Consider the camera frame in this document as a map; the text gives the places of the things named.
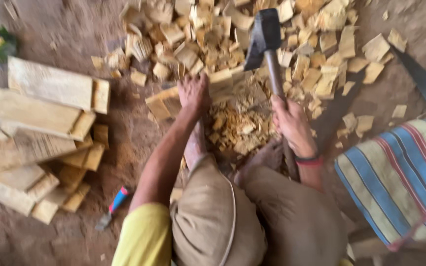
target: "leg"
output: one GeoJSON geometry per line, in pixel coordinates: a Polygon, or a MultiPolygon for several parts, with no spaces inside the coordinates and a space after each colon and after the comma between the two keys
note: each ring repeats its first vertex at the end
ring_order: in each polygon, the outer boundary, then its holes
{"type": "Polygon", "coordinates": [[[236,177],[260,211],[268,242],[264,265],[337,265],[347,243],[338,208],[326,195],[273,171],[271,159],[278,154],[277,144],[268,144],[236,177]]]}
{"type": "Polygon", "coordinates": [[[218,171],[202,127],[197,124],[188,140],[189,181],[171,210],[173,259],[179,266],[258,265],[266,241],[256,208],[218,171]]]}

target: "bare foot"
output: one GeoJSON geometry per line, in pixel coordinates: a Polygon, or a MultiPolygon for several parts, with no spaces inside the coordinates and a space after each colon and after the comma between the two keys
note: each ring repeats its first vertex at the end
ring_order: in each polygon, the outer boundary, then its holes
{"type": "Polygon", "coordinates": [[[206,153],[203,120],[200,119],[195,125],[192,134],[190,134],[184,151],[188,169],[192,169],[196,162],[206,153]]]}
{"type": "Polygon", "coordinates": [[[241,187],[240,183],[247,178],[249,170],[253,166],[266,166],[272,170],[278,170],[284,157],[282,140],[271,140],[261,148],[249,162],[234,177],[234,183],[241,187]]]}

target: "beige shorts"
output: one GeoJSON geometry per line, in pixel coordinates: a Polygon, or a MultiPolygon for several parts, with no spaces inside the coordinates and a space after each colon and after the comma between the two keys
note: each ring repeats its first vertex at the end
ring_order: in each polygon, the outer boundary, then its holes
{"type": "Polygon", "coordinates": [[[333,201],[266,167],[251,172],[243,190],[212,155],[198,161],[171,209],[175,263],[337,265],[347,241],[333,201]]]}

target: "red and blue handle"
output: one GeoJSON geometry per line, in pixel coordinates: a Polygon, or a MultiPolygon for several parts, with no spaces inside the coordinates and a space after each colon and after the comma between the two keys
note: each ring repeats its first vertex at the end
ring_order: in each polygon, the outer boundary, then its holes
{"type": "Polygon", "coordinates": [[[118,194],[116,194],[115,200],[109,206],[109,212],[113,213],[114,211],[116,211],[116,209],[122,204],[122,202],[127,198],[128,195],[129,191],[123,185],[118,194]]]}

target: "chisel handle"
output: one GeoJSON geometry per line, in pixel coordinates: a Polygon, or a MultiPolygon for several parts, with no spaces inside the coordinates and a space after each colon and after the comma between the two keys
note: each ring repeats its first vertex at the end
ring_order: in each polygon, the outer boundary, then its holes
{"type": "MultiPolygon", "coordinates": [[[[267,65],[269,67],[269,77],[272,83],[272,92],[275,95],[279,96],[285,102],[285,107],[288,109],[287,98],[285,97],[285,94],[284,94],[282,78],[280,76],[280,66],[279,66],[279,60],[277,59],[277,53],[275,52],[275,50],[267,50],[264,52],[264,55],[266,57],[267,65]]],[[[285,154],[285,159],[287,160],[289,175],[295,181],[300,182],[297,165],[294,159],[295,155],[292,149],[290,148],[289,142],[287,141],[287,139],[283,137],[283,140],[284,140],[284,154],[285,154]]]]}
{"type": "Polygon", "coordinates": [[[118,207],[123,203],[123,201],[127,198],[129,195],[129,191],[126,189],[126,186],[123,185],[121,190],[116,194],[115,199],[113,200],[113,203],[109,206],[109,212],[113,213],[118,209],[118,207]]]}

